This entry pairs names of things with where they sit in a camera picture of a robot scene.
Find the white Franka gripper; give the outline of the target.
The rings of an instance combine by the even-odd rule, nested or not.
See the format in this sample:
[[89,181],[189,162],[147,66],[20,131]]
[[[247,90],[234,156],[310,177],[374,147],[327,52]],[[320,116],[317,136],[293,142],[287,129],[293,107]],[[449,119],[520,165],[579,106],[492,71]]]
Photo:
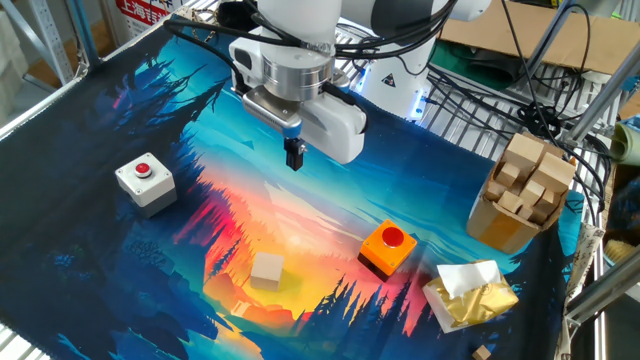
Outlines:
[[368,117],[356,104],[324,92],[306,102],[280,99],[257,86],[242,96],[245,110],[284,137],[286,165],[303,166],[306,144],[340,164],[363,150]]

